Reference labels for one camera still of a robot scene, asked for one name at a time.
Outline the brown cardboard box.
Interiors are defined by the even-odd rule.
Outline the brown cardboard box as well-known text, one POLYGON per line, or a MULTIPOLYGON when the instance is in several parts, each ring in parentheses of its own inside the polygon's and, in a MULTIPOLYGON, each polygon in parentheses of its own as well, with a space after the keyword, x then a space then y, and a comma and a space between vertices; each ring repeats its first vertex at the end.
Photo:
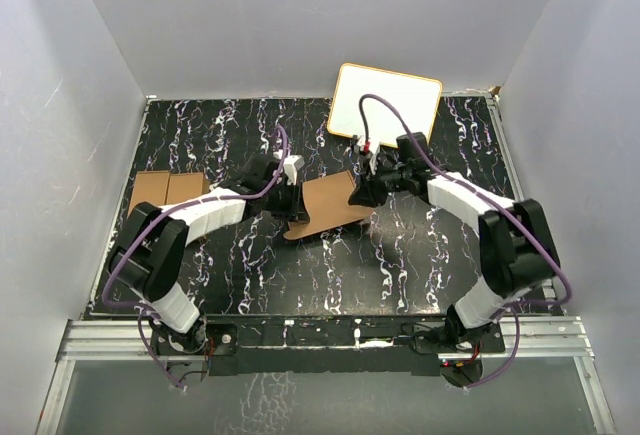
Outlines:
POLYGON ((135 176, 128 207, 149 202, 154 206, 173 205, 209 192, 209 180, 202 172, 172 174, 169 171, 141 171, 135 176))
POLYGON ((290 222, 284 238, 300 240, 370 217, 372 208, 348 204, 354 189, 355 180, 349 171, 303 182, 302 196, 309 221, 290 222))

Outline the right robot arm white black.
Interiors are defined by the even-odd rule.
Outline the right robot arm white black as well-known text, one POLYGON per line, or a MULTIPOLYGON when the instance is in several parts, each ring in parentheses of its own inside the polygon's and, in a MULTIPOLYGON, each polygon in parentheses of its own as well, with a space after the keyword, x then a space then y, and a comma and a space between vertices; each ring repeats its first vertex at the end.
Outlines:
POLYGON ((474 230, 479 239, 478 280, 447 309, 442 326, 410 331, 417 349, 469 351, 517 299, 556 276, 560 263, 546 216, 532 199, 516 202, 440 169, 428 158, 421 133, 400 136, 396 143, 398 156, 390 158, 365 136, 353 137, 359 169, 348 202, 376 208, 390 194, 408 192, 474 230))

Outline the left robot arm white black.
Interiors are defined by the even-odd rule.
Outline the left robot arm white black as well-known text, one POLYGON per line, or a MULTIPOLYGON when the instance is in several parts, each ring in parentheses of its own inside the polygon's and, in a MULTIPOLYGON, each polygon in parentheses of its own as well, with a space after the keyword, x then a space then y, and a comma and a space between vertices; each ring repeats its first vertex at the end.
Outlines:
POLYGON ((206 316, 178 283, 186 247, 227 226, 240 224, 266 211, 285 222, 307 222, 309 214, 298 172, 300 155, 253 157, 240 175, 185 202, 155 206, 137 204, 111 249, 109 278, 103 302, 113 305, 112 285, 126 285, 144 305, 150 326, 176 351, 197 354, 207 343, 206 316))

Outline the folded brown cardboard box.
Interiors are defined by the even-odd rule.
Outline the folded brown cardboard box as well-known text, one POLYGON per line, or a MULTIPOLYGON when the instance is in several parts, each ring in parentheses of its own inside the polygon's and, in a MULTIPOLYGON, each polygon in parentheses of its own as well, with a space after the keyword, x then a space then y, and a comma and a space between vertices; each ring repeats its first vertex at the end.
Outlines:
POLYGON ((141 171, 135 176, 128 207, 149 202, 154 206, 173 205, 209 192, 209 180, 202 172, 172 174, 169 171, 141 171))

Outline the white board yellow frame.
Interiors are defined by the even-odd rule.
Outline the white board yellow frame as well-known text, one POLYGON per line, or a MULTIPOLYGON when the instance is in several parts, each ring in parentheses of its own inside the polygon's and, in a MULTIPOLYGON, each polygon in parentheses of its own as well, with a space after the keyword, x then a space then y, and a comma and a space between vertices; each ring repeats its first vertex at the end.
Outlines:
POLYGON ((431 136, 442 95, 439 80, 345 63, 340 67, 327 121, 329 133, 366 134, 395 148, 406 132, 431 136))

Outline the black base frame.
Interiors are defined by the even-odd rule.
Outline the black base frame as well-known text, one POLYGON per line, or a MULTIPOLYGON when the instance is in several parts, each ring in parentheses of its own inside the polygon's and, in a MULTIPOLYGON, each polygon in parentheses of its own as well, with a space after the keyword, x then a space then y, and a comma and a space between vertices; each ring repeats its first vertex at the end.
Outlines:
POLYGON ((202 376, 462 372, 476 381, 480 357, 505 351, 499 325, 456 330, 438 315, 213 315, 192 340, 158 322, 143 326, 155 356, 171 368, 193 363, 202 376))

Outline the aluminium rail frame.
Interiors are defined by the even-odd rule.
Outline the aluminium rail frame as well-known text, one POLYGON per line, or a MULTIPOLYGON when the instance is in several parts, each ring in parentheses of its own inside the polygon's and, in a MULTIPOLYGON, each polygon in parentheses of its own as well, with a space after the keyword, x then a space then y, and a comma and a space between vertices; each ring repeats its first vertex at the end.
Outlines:
MULTIPOLYGON (((599 434, 613 434, 615 424, 596 372, 594 352, 578 316, 523 314, 499 322, 505 351, 481 358, 571 358, 599 434)), ((149 330, 133 320, 80 320, 67 324, 56 355, 56 368, 38 429, 50 433, 58 427, 71 374, 79 361, 152 361, 149 330)))

